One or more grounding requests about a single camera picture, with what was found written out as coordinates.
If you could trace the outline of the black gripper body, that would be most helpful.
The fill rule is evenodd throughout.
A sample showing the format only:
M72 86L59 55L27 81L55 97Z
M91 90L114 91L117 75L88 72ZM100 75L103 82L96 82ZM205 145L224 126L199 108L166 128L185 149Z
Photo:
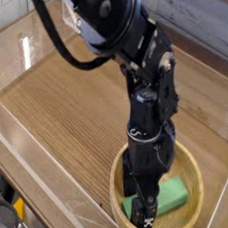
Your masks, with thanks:
M159 196L159 180L171 169L174 158L175 128L165 123L157 135L148 135L136 128L128 130L130 171L136 183L138 196L147 201Z

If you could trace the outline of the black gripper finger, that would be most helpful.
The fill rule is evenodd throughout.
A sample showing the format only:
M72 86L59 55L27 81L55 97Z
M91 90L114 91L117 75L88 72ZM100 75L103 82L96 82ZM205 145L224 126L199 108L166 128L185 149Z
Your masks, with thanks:
M133 179L133 174L130 171L130 164L129 164L129 155L124 154L122 157L123 161L123 166L122 166L122 171L123 171L123 189L124 189L124 194L126 197L134 195L137 193L136 191L136 183L135 180Z
M152 196L143 201L139 195L132 199L130 221L137 228L153 228L158 211L158 202Z

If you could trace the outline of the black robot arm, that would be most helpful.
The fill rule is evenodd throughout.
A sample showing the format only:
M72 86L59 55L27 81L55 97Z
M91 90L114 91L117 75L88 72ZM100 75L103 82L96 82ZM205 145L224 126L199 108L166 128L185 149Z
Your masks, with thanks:
M168 35L149 17L141 0L66 0L80 21L87 46L112 57L126 78L130 102L128 147L121 159L124 194L132 196L130 221L152 228L158 214L159 181L174 159L172 115L174 52Z

